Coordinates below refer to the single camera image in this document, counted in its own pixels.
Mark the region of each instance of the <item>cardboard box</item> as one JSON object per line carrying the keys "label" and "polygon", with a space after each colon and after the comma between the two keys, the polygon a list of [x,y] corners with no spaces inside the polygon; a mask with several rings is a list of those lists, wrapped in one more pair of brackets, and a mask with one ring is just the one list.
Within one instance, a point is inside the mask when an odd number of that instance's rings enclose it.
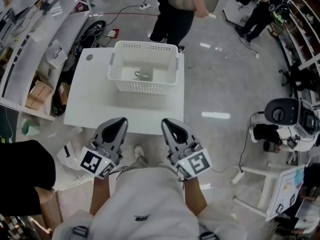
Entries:
{"label": "cardboard box", "polygon": [[66,82],[62,82],[60,84],[60,87],[58,89],[61,104],[62,105],[67,105],[68,102],[68,96],[69,96],[69,85]]}
{"label": "cardboard box", "polygon": [[37,81],[28,94],[25,106],[29,109],[39,110],[53,93],[53,88],[46,85],[44,82]]}

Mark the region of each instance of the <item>small white table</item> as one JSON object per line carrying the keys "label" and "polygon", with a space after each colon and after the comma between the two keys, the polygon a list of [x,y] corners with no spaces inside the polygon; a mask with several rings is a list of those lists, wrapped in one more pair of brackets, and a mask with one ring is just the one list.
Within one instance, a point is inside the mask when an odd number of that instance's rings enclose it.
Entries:
{"label": "small white table", "polygon": [[64,123],[96,129],[112,118],[128,119],[129,133],[162,135],[164,118],[184,121],[185,65],[179,54],[177,84],[166,95],[118,91],[108,79],[113,48],[89,48],[81,53],[72,80]]}
{"label": "small white table", "polygon": [[[236,197],[233,198],[236,203],[265,217],[266,222],[283,213],[296,202],[299,189],[296,188],[295,177],[298,171],[304,172],[305,165],[290,166],[268,163],[268,167],[286,170],[271,171],[241,166],[241,169],[245,172],[265,176],[263,190],[257,206],[252,206]],[[268,200],[269,204],[267,208],[264,209]]]}

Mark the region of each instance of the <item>white stool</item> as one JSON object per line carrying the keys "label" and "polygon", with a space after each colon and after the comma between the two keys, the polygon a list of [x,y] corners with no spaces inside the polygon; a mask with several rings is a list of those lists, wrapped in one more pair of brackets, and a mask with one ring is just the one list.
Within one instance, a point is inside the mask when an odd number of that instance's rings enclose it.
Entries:
{"label": "white stool", "polygon": [[260,170],[241,166],[241,170],[245,172],[265,176],[263,190],[257,206],[252,206],[237,197],[233,198],[236,203],[265,217],[265,221],[269,221],[280,213],[283,213],[295,203],[299,193],[299,189],[295,186],[295,176],[298,171],[303,172],[305,168],[304,164],[291,166],[268,163],[267,166],[272,169],[283,170]]}

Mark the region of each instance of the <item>red cable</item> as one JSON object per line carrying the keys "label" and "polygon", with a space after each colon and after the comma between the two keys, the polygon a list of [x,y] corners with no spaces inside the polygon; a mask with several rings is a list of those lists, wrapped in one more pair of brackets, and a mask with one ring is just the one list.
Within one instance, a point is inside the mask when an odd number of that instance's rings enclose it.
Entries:
{"label": "red cable", "polygon": [[132,15],[148,15],[148,16],[157,16],[156,14],[148,14],[148,13],[136,13],[136,12],[108,12],[108,13],[97,13],[98,15],[112,15],[112,14],[132,14]]}

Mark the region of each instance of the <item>power outlet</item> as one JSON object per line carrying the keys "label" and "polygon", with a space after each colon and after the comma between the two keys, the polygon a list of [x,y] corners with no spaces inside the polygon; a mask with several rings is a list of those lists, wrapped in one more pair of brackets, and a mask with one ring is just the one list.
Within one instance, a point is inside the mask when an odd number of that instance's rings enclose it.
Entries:
{"label": "power outlet", "polygon": [[147,5],[140,6],[140,7],[139,7],[139,10],[140,10],[140,11],[144,11],[144,10],[150,8],[150,7],[151,7],[151,5],[148,3]]}

